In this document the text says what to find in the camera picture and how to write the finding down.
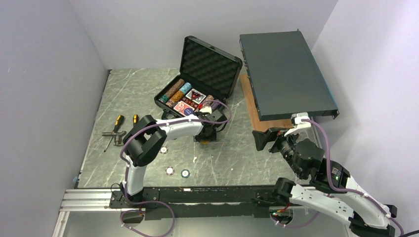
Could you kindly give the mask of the white brown poker chip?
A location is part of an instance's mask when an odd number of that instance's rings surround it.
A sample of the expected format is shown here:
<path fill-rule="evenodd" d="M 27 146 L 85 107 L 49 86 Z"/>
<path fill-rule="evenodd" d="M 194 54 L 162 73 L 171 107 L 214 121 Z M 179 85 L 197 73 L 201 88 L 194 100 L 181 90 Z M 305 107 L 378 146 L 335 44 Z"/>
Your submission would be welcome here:
<path fill-rule="evenodd" d="M 160 153 L 161 154 L 167 154 L 168 153 L 168 148 L 167 147 L 161 147 Z"/>
<path fill-rule="evenodd" d="M 173 167 L 167 167 L 166 168 L 166 175 L 171 176 L 174 174 L 174 169 Z"/>

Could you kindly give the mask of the blue small blind button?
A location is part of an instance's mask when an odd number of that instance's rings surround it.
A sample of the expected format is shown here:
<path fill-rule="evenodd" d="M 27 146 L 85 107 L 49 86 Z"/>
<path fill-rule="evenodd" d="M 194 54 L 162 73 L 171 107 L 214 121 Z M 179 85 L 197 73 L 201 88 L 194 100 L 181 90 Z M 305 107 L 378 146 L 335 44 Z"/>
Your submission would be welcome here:
<path fill-rule="evenodd" d="M 185 116 L 189 116 L 189 115 L 193 114 L 194 110 L 193 110 L 193 108 L 185 108 L 182 112 Z"/>

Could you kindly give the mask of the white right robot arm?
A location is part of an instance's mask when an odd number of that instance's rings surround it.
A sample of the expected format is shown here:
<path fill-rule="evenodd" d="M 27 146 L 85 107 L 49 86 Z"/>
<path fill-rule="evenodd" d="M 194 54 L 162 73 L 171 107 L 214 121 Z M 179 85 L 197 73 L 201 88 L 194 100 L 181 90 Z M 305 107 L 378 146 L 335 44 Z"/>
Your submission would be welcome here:
<path fill-rule="evenodd" d="M 309 180 L 314 189 L 280 177 L 272 191 L 256 192 L 253 201 L 258 206 L 282 206 L 270 215 L 283 226 L 288 224 L 285 212 L 294 204 L 335 218 L 359 237 L 395 236 L 390 223 L 397 216 L 394 205 L 375 204 L 348 170 L 335 161 L 327 161 L 323 149 L 308 138 L 298 141 L 298 135 L 285 133 L 282 128 L 252 131 L 256 149 L 261 151 L 273 142 L 269 152 L 280 153 L 297 178 Z"/>

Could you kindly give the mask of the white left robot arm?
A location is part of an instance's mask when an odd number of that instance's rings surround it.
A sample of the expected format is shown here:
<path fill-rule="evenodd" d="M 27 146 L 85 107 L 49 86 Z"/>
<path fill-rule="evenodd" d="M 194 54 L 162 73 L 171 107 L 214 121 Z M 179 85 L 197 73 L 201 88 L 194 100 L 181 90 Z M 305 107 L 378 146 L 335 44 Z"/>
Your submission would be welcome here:
<path fill-rule="evenodd" d="M 166 141 L 188 136 L 197 141 L 212 141 L 217 128 L 228 121 L 229 118 L 220 111 L 211 114 L 195 112 L 173 119 L 154 119 L 151 115 L 138 119 L 123 139 L 120 153 L 126 162 L 126 174 L 121 182 L 123 202 L 129 207 L 141 203 L 147 165 L 154 161 Z"/>

